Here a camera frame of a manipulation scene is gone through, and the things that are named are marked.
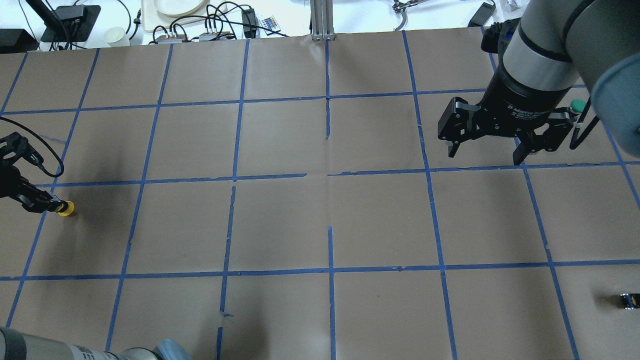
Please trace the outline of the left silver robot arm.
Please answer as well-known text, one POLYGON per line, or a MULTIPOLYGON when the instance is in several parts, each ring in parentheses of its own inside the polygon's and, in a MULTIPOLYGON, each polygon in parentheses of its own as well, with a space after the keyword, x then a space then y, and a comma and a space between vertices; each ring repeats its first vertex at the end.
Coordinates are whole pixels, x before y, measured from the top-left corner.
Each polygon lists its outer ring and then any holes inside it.
MULTIPOLYGON (((19 202, 35 214, 52 212, 69 216, 74 212, 70 201, 38 189, 24 178, 15 163, 24 159, 43 173, 43 158, 27 137, 13 132, 1 139, 1 196, 19 202)), ((95 350, 69 342, 55 341, 20 332, 6 326, 1 328, 1 358, 3 360, 190 360, 190 354, 176 341, 165 339, 154 349, 133 347, 112 353, 95 350)))

